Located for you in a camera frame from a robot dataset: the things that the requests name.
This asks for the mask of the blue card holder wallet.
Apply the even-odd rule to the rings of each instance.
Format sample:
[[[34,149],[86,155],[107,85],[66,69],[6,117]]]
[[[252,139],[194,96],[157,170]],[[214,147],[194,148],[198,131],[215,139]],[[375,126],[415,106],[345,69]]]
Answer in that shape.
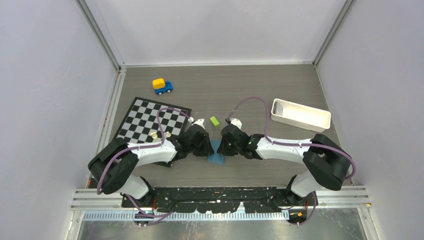
[[[213,139],[210,141],[210,144],[214,151],[214,154],[209,155],[207,157],[207,162],[210,164],[224,165],[225,157],[223,155],[220,155],[218,152],[219,146],[221,145],[221,140]]]

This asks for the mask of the stack of credit cards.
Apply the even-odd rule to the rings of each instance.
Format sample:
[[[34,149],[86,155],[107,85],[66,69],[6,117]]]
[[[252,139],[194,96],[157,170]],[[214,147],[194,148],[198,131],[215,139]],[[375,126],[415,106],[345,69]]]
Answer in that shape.
[[[276,116],[283,116],[284,106],[280,102],[274,104],[273,114]]]

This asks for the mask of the white plastic box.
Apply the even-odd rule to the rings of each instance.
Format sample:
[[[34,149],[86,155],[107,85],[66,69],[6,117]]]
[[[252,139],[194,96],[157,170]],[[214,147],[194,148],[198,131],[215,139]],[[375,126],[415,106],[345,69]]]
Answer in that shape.
[[[283,105],[282,116],[273,114],[275,103],[281,103]],[[273,100],[270,118],[275,122],[317,133],[322,133],[331,127],[331,113],[329,111],[279,98]]]

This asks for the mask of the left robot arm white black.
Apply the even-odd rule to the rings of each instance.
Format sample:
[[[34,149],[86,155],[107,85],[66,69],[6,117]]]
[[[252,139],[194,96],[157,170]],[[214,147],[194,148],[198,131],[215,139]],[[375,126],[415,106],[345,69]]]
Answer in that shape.
[[[179,135],[159,142],[130,143],[115,138],[88,163],[88,169],[97,182],[97,194],[126,194],[141,207],[148,207],[153,202],[153,193],[143,177],[132,174],[134,169],[152,163],[171,163],[189,154],[214,154],[209,134],[201,125],[193,124]]]

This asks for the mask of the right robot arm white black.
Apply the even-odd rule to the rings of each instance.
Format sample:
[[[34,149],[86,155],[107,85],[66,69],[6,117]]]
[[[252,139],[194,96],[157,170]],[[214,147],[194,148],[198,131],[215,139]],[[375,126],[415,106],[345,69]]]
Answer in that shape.
[[[279,139],[264,134],[248,135],[239,127],[228,124],[222,129],[221,136],[217,149],[220,155],[305,165],[307,171],[294,176],[287,185],[285,198],[291,205],[299,205],[307,195],[321,188],[339,191],[353,166],[340,147],[319,133],[314,138],[301,140]]]

